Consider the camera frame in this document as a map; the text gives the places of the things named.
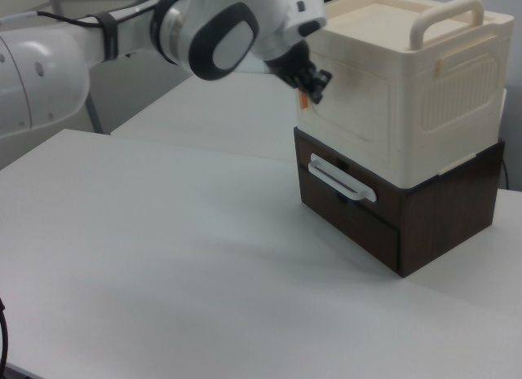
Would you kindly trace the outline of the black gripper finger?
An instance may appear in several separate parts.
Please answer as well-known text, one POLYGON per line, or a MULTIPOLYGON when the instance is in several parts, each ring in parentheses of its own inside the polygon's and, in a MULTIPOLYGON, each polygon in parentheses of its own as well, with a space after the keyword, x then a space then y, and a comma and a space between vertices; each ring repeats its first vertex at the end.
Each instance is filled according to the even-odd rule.
POLYGON ((324 69, 315 72, 312 77, 312 85, 310 90, 310 100, 314 104, 319 104, 323 99, 325 88, 330 83, 332 74, 324 69))
POLYGON ((296 74, 298 88, 307 95, 313 95, 316 91, 314 71, 298 71, 296 74))

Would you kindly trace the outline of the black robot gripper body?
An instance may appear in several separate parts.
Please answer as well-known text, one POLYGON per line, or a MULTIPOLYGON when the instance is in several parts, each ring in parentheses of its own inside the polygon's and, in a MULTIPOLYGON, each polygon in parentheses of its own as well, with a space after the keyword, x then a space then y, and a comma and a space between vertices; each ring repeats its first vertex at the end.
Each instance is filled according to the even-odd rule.
POLYGON ((310 60, 310 50, 305 41, 292 46, 284 55, 264 62, 271 74, 280 78, 294 89, 298 88, 296 74, 298 71, 317 72, 316 65, 310 60))

